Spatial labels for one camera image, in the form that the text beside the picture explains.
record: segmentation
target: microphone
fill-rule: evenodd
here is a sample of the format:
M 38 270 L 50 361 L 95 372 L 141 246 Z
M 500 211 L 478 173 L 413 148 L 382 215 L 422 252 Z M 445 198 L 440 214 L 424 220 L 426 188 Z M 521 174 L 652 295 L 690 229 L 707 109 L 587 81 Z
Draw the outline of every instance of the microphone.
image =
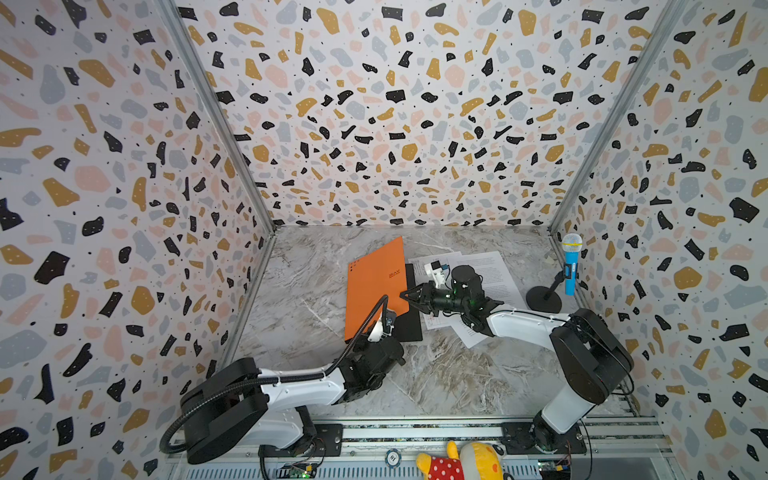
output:
M 573 295 L 576 291 L 576 267 L 578 265 L 578 253 L 581 252 L 581 235 L 569 233 L 563 237 L 563 251 L 565 252 L 565 265 L 563 276 L 565 277 L 565 294 Z

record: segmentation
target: metal frame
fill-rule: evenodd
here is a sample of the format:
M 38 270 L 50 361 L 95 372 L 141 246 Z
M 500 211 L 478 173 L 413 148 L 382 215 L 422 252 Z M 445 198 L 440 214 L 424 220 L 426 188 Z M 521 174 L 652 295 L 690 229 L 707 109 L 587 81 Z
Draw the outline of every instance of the metal frame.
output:
M 344 425 L 344 438 L 340 457 L 327 457 L 323 467 L 328 472 L 318 472 L 317 478 L 423 478 L 421 472 L 410 469 L 420 452 L 445 454 L 449 440 L 463 442 L 487 442 L 499 444 L 502 438 L 501 424 L 504 422 L 530 422 L 526 418 L 501 416 L 479 416 L 471 419 L 435 416 L 404 417 L 331 417 L 320 416 L 316 424 L 328 422 Z M 650 458 L 659 478 L 683 480 L 685 477 L 674 460 L 674 452 L 661 431 L 655 418 L 586 417 L 593 458 Z M 391 472 L 384 467 L 384 458 L 390 449 L 402 454 L 400 468 Z M 589 454 L 573 455 L 574 458 L 589 458 Z M 531 464 L 537 460 L 560 459 L 562 455 L 504 455 L 505 469 L 514 465 Z M 266 464 L 271 478 L 276 468 L 294 458 L 269 459 Z M 242 443 L 228 453 L 203 465 L 188 465 L 181 455 L 169 458 L 172 472 L 169 479 L 192 478 L 260 478 L 258 473 L 258 445 Z M 356 468 L 366 468 L 361 474 Z
M 259 259 L 259 263 L 256 265 L 255 271 L 253 272 L 251 285 L 246 294 L 245 303 L 243 304 L 243 308 L 237 314 L 237 321 L 235 323 L 233 334 L 231 335 L 229 344 L 224 351 L 222 365 L 225 366 L 232 362 L 233 358 L 235 357 L 235 353 L 237 352 L 237 344 L 240 342 L 240 337 L 243 335 L 243 329 L 245 328 L 248 316 L 250 315 L 251 308 L 253 307 L 253 301 L 256 299 L 256 293 L 259 289 L 259 286 L 261 285 L 261 280 L 264 277 L 266 265 L 270 259 L 272 249 L 275 245 L 276 227 L 269 215 L 269 212 L 266 209 L 266 206 L 264 205 L 264 202 L 261 199 L 259 189 L 253 182 L 253 178 L 250 175 L 248 166 L 245 165 L 243 154 L 240 151 L 240 148 L 237 146 L 237 142 L 234 140 L 230 125 L 227 122 L 227 119 L 224 118 L 223 112 L 219 107 L 219 102 L 216 99 L 215 92 L 208 83 L 205 70 L 203 69 L 203 65 L 200 63 L 200 58 L 197 56 L 196 50 L 192 45 L 192 41 L 190 40 L 189 35 L 187 35 L 187 29 L 184 27 L 184 23 L 179 16 L 176 3 L 174 0 L 155 0 L 154 3 L 157 6 L 157 13 L 162 18 L 165 26 L 168 28 L 171 39 L 178 49 L 177 51 L 179 57 L 184 62 L 184 65 L 189 71 L 191 81 L 194 84 L 194 87 L 197 89 L 197 93 L 200 95 L 200 101 L 202 101 L 206 112 L 210 116 L 210 120 L 213 123 L 214 128 L 219 133 L 227 155 L 235 166 L 235 171 L 237 172 L 237 176 L 240 178 L 240 182 L 243 184 L 243 189 L 245 190 L 246 195 L 248 195 L 250 202 L 253 204 L 253 215 L 257 217 L 266 233 L 266 245 L 261 250 L 258 250 L 261 258 Z
M 253 208 L 256 209 L 259 220 L 262 222 L 262 225 L 267 227 L 270 234 L 274 235 L 275 224 L 261 200 L 259 189 L 253 182 L 253 177 L 250 176 L 248 166 L 245 165 L 245 161 L 243 160 L 243 153 L 237 146 L 230 125 L 227 122 L 227 119 L 224 118 L 221 108 L 219 108 L 219 101 L 216 99 L 213 87 L 208 83 L 203 64 L 200 62 L 200 58 L 197 56 L 196 50 L 192 46 L 192 40 L 189 35 L 187 35 L 187 29 L 184 27 L 184 23 L 181 20 L 176 2 L 174 2 L 174 0 L 154 0 L 154 4 L 157 6 L 157 12 L 163 19 L 165 26 L 168 27 L 168 32 L 178 48 L 179 57 L 187 66 L 192 83 L 197 89 L 197 93 L 200 95 L 200 100 L 203 102 L 205 110 L 210 115 L 211 122 L 220 133 L 224 148 L 235 166 L 237 175 L 243 182 L 243 188 L 248 194 L 248 197 L 253 204 Z
M 576 201 L 579 191 L 587 182 L 589 174 L 594 169 L 594 166 L 598 164 L 600 156 L 603 154 L 608 142 L 610 142 L 611 138 L 614 136 L 616 127 L 618 127 L 619 123 L 624 118 L 624 114 L 627 113 L 635 95 L 640 92 L 643 80 L 645 80 L 648 71 L 654 65 L 656 58 L 667 43 L 667 39 L 672 34 L 672 30 L 677 24 L 677 20 L 683 15 L 683 10 L 686 5 L 687 0 L 669 0 L 661 10 L 661 14 L 656 20 L 656 25 L 654 25 L 653 31 L 651 32 L 650 39 L 643 47 L 643 53 L 640 55 L 637 65 L 635 65 L 635 68 L 630 73 L 624 88 L 619 92 L 616 102 L 608 112 L 608 116 L 605 119 L 602 129 L 594 139 L 594 142 L 592 142 L 592 146 L 584 157 L 584 162 L 581 163 L 581 166 L 571 182 L 571 186 L 565 193 L 563 201 L 560 202 L 558 211 L 555 212 L 554 217 L 552 217 L 552 222 L 549 224 L 551 233 L 558 231 L 565 221 L 565 218 L 568 216 L 568 211 L 571 209 L 571 205 Z

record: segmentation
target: yellow stuffed toy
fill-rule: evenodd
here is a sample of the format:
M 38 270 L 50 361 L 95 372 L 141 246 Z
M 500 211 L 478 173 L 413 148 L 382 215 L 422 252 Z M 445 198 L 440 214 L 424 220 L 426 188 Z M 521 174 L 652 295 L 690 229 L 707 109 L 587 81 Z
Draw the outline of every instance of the yellow stuffed toy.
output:
M 424 480 L 502 480 L 504 472 L 496 451 L 487 443 L 472 442 L 462 447 L 448 443 L 448 458 L 419 453 L 416 466 Z

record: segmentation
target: patterned wall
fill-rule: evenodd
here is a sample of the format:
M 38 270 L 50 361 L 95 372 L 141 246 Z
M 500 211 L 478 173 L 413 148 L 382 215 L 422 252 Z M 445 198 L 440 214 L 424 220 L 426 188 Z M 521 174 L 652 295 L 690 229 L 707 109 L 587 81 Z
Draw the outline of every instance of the patterned wall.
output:
M 276 223 L 548 223 L 660 12 L 180 0 Z
M 767 8 L 690 3 L 564 225 L 697 480 L 768 478 Z
M 0 476 L 159 478 L 263 233 L 150 2 L 0 14 Z

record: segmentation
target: marble floor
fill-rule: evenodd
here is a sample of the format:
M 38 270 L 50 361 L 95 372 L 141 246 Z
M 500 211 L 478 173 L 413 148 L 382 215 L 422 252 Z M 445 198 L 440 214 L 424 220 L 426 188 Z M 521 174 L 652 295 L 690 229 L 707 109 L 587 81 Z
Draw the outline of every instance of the marble floor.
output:
M 521 293 L 548 285 L 559 265 L 545 230 L 505 227 L 284 227 L 253 304 L 236 358 L 275 370 L 314 368 L 344 349 L 347 264 L 403 237 L 406 259 L 443 252 L 501 253 Z M 564 312 L 578 306 L 565 296 Z M 563 385 L 553 352 L 490 338 L 471 349 L 450 328 L 404 343 L 406 364 L 355 402 L 310 406 L 316 415 L 533 416 Z M 612 396 L 591 415 L 630 415 Z

